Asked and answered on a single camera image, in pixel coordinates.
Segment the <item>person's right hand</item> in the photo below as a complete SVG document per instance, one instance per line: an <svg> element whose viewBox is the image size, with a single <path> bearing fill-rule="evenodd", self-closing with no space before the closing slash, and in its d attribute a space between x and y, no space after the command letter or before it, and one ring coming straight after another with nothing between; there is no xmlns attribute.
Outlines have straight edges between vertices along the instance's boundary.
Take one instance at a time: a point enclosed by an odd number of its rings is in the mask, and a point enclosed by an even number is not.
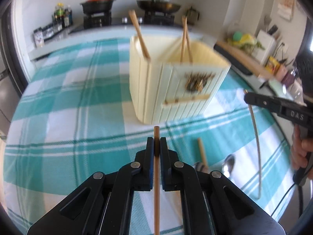
<svg viewBox="0 0 313 235"><path fill-rule="evenodd" d="M306 168L308 165L307 154L312 153L312 138L300 138L300 127L294 126L291 147L291 165L294 170Z"/></svg>

